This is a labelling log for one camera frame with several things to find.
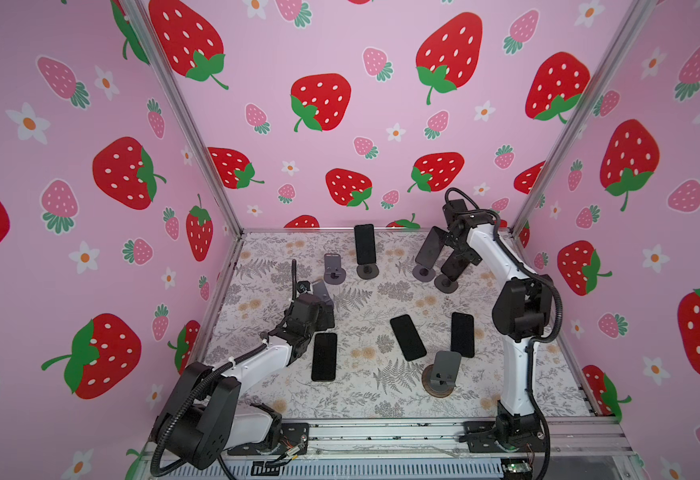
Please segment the black smartphone front stand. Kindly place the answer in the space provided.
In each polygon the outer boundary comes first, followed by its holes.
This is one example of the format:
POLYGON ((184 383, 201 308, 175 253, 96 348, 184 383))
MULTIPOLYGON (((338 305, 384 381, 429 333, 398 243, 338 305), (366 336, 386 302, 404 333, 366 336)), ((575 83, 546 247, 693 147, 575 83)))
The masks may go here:
POLYGON ((390 326, 406 361, 417 360, 427 355, 426 347, 409 315, 392 318, 390 326))

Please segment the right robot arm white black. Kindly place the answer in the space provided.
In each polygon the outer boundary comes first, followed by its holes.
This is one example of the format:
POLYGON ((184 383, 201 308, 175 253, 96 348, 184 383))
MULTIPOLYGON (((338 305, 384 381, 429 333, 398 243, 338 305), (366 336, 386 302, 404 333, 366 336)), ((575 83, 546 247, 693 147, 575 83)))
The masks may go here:
POLYGON ((503 340, 504 381, 494 426, 486 433, 467 433, 465 440, 495 442, 512 451, 526 440, 548 440, 545 418, 533 394, 535 351, 547 340, 555 289, 552 280, 521 261, 500 236, 499 215, 469 208, 464 200, 447 200, 443 207, 447 230, 443 244, 452 253, 434 284, 452 293, 470 264, 485 263, 503 282, 492 308, 493 324, 503 340))

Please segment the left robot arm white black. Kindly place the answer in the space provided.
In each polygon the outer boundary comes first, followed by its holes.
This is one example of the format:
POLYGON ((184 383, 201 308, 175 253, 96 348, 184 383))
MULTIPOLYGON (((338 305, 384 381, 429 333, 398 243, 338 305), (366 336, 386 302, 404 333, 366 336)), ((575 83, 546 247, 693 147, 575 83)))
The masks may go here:
POLYGON ((293 364, 316 333, 334 325, 332 300, 302 293, 255 349, 219 367, 188 365, 151 431, 156 447, 150 474, 162 477, 185 464, 203 470, 223 452, 237 448, 275 451, 282 438, 282 415, 264 404, 240 407, 239 397, 293 364))

